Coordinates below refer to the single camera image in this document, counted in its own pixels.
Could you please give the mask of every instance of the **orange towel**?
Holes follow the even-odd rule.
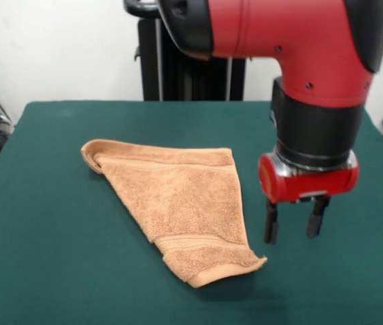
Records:
[[[230,149],[174,149],[93,140],[87,164],[104,174],[163,261],[194,288],[253,272]]]

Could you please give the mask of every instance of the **black stand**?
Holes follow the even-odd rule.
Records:
[[[145,101],[242,101],[246,61],[190,58],[178,50],[154,3],[124,0],[137,24]]]

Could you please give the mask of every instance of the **towel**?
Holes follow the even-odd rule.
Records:
[[[95,139],[81,152],[110,182],[169,269],[192,287],[256,271],[267,261],[248,245],[230,149]]]

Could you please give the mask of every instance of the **red robot arm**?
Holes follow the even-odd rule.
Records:
[[[265,242],[277,238],[277,204],[316,200],[307,236],[331,196],[359,178],[352,151],[383,56],[383,0],[158,0],[178,48],[196,58],[275,58],[272,153],[259,178],[267,195]]]

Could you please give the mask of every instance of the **green table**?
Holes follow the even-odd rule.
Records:
[[[383,139],[364,117],[361,180],[332,201],[280,207],[263,243],[258,157],[275,143],[268,103],[30,104],[0,156],[0,324],[383,324]],[[94,138],[230,147],[248,238],[268,264],[201,289],[178,280],[108,182],[80,154]]]

